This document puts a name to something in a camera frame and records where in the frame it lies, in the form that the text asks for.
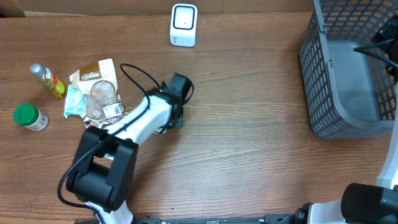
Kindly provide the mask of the white barcode snack packet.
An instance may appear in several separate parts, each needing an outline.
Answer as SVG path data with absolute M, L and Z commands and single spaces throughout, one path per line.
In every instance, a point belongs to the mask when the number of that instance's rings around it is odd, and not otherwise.
M 86 115 L 83 117 L 83 124 L 86 128 L 89 128 L 90 126 L 103 128 L 110 124 L 119 122 L 122 118 L 128 115 L 128 113 L 129 112 L 125 110 L 125 107 L 121 102 L 105 107 L 87 106 Z

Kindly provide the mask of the brown snack packet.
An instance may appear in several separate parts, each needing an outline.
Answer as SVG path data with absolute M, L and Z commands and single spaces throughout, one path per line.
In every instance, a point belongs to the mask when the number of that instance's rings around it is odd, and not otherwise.
M 77 70 L 69 79 L 83 94 L 86 100 L 86 115 L 89 118 L 105 119 L 103 108 L 118 102 L 116 70 L 111 58 Z

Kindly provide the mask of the teal snack bar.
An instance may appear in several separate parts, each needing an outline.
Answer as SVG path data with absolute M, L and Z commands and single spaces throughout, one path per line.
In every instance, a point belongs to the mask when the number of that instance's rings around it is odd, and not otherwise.
M 86 99 L 82 92 L 73 85 L 68 86 L 63 115 L 65 119 L 68 119 L 70 115 L 81 118 L 86 116 Z

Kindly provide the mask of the yellow liquid bottle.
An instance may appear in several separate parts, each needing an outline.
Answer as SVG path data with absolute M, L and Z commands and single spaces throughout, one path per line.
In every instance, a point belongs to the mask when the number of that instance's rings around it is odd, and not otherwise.
M 44 67 L 39 63 L 35 63 L 30 66 L 30 71 L 34 74 L 38 82 L 57 99 L 62 99 L 66 96 L 67 89 L 65 84 L 60 81 L 49 68 Z

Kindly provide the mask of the green lid jar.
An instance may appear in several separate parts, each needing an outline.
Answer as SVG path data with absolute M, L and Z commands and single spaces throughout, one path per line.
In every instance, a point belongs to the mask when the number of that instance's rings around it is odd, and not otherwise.
M 35 132 L 46 128 L 49 121 L 45 113 L 28 103 L 19 105 L 14 110 L 13 118 L 17 124 Z

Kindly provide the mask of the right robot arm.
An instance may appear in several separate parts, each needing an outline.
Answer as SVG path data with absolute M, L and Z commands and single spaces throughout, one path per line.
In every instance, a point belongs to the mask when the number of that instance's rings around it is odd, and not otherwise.
M 306 203 L 285 223 L 397 222 L 397 12 L 314 3 L 300 48 L 308 117 L 324 139 L 389 133 L 375 185 L 352 183 L 339 200 Z

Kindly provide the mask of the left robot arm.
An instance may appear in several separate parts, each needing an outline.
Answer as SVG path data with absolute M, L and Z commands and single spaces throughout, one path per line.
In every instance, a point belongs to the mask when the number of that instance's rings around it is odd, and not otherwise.
M 181 128 L 183 105 L 193 95 L 192 81 L 175 73 L 169 84 L 145 93 L 139 106 L 104 129 L 89 127 L 73 163 L 59 185 L 93 211 L 96 223 L 132 223 L 127 208 L 138 147 L 153 133 Z

